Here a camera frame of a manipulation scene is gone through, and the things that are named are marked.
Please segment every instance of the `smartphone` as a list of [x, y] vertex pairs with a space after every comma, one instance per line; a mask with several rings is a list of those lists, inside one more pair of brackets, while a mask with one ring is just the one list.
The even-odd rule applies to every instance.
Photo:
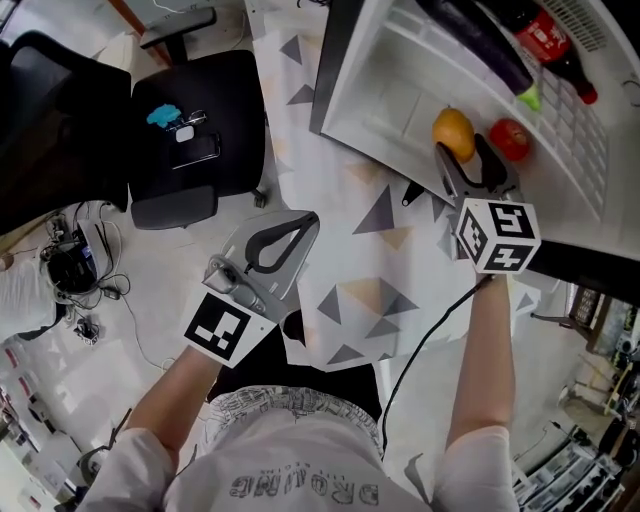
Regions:
[[169, 163], [172, 169], [211, 160], [220, 156], [220, 135], [210, 133], [184, 142], [174, 142], [169, 148]]

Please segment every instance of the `coca-cola bottle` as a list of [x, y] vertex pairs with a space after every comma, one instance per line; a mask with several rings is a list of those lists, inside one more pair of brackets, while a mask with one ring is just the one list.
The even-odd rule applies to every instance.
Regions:
[[598, 93], [582, 69], [580, 57], [569, 36], [533, 0], [478, 0], [516, 36], [520, 44], [554, 75], [573, 85], [587, 105]]

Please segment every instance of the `shirt sleeve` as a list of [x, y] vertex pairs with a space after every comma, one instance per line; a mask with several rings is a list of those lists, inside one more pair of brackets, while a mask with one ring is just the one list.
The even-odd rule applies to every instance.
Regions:
[[470, 432], [447, 449], [436, 473], [433, 508], [442, 512], [518, 511], [506, 428]]
[[152, 511], [175, 471], [160, 441], [148, 430], [123, 432], [98, 472], [79, 512]]

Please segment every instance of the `refrigerator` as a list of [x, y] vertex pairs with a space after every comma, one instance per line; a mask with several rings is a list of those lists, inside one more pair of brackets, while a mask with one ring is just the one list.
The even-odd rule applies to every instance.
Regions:
[[[439, 112], [461, 110], [485, 137], [500, 118], [518, 121], [531, 152], [514, 165], [544, 241], [530, 268], [640, 303], [632, 289], [640, 275], [635, 34], [628, 23], [627, 32], [621, 28], [619, 5], [538, 3], [573, 41], [598, 92], [594, 104], [584, 104], [502, 27], [538, 87], [537, 112], [414, 0], [350, 0], [331, 6], [310, 129], [453, 204], [434, 158], [431, 127]], [[476, 159], [468, 164], [472, 175]]]

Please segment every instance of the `purple eggplant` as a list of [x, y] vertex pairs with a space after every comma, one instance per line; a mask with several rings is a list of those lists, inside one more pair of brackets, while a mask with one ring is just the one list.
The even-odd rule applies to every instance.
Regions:
[[520, 56], [473, 0], [417, 0], [418, 5], [502, 79], [532, 110], [538, 88]]

